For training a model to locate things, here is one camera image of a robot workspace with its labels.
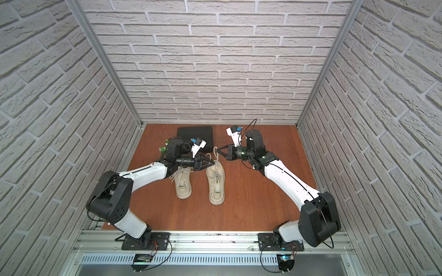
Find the beige sneaker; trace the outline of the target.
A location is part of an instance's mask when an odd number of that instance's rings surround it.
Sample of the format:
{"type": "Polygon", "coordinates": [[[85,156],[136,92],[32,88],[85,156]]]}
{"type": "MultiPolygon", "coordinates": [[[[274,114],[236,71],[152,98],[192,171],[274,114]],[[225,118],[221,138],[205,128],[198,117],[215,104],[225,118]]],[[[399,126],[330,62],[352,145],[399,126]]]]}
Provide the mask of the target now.
{"type": "Polygon", "coordinates": [[[190,168],[178,167],[177,171],[169,177],[172,182],[175,183],[176,194],[179,199],[184,200],[188,198],[192,193],[190,180],[191,172],[192,171],[190,168]]]}
{"type": "Polygon", "coordinates": [[[214,205],[222,204],[225,199],[225,172],[222,164],[219,161],[217,149],[217,147],[214,147],[213,149],[216,159],[214,165],[210,166],[206,170],[206,176],[209,184],[209,200],[214,205]]]}

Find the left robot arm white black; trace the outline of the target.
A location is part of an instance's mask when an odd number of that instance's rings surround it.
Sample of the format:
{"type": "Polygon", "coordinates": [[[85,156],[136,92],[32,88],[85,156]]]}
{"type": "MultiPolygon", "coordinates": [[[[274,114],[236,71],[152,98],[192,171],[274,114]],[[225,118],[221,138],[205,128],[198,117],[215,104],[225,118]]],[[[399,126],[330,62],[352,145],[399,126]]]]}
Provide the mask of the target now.
{"type": "Polygon", "coordinates": [[[199,154],[205,146],[206,141],[201,138],[191,139],[188,143],[171,138],[160,148],[159,160],[131,171],[105,172],[87,202],[87,211],[124,232],[127,240],[135,243],[133,249],[149,249],[151,228],[130,211],[132,193],[174,175],[178,169],[200,171],[213,166],[212,159],[199,154]]]}

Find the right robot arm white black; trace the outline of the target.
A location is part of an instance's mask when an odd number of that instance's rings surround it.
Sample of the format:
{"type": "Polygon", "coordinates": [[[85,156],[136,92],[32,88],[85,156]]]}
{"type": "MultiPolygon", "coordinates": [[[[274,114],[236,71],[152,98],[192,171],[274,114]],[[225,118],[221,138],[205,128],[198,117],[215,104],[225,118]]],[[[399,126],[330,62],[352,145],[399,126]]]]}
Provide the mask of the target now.
{"type": "Polygon", "coordinates": [[[241,144],[242,128],[234,125],[226,129],[233,143],[217,149],[228,161],[248,161],[253,170],[273,181],[296,204],[300,211],[297,221],[288,221],[274,228],[278,247],[303,240],[317,247],[341,229],[335,198],[321,193],[303,182],[284,163],[265,148],[259,130],[245,132],[246,144],[241,144]]]}

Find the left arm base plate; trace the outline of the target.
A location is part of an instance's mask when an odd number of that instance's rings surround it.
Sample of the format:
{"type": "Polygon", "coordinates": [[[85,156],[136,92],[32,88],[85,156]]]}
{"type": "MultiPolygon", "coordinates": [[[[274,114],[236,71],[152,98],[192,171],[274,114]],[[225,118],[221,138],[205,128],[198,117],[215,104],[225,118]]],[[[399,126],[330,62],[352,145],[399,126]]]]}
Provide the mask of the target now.
{"type": "Polygon", "coordinates": [[[148,232],[139,239],[125,234],[122,250],[126,251],[166,251],[169,248],[170,232],[148,232]]]}

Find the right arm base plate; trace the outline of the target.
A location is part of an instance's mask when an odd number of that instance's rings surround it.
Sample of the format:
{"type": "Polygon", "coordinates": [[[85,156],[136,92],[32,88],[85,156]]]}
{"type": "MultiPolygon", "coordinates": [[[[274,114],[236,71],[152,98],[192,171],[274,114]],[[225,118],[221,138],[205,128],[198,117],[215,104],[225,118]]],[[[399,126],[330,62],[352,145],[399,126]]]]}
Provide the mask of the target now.
{"type": "Polygon", "coordinates": [[[261,232],[257,234],[259,249],[262,251],[304,251],[302,240],[285,242],[279,239],[273,232],[261,232]]]}

